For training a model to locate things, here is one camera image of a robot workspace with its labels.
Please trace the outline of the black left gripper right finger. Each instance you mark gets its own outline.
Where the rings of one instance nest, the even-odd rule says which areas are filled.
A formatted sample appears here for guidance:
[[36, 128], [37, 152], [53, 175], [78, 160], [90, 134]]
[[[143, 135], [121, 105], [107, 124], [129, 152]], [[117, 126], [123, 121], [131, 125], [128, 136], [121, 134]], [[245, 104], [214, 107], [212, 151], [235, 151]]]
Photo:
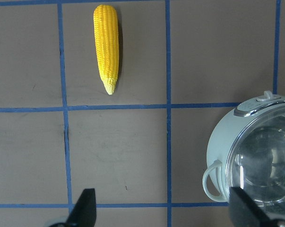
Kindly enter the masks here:
[[285, 227], [285, 216], [265, 213], [240, 187], [230, 188], [229, 218], [235, 227]]

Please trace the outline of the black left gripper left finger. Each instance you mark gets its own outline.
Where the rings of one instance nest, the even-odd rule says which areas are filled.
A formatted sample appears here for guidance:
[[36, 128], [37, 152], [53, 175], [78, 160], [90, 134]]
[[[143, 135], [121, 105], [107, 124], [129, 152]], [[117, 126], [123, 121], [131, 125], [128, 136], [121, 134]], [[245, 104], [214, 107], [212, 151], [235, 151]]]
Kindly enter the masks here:
[[56, 222], [49, 227], [94, 227], [96, 224], [95, 189], [84, 189], [73, 210], [64, 222]]

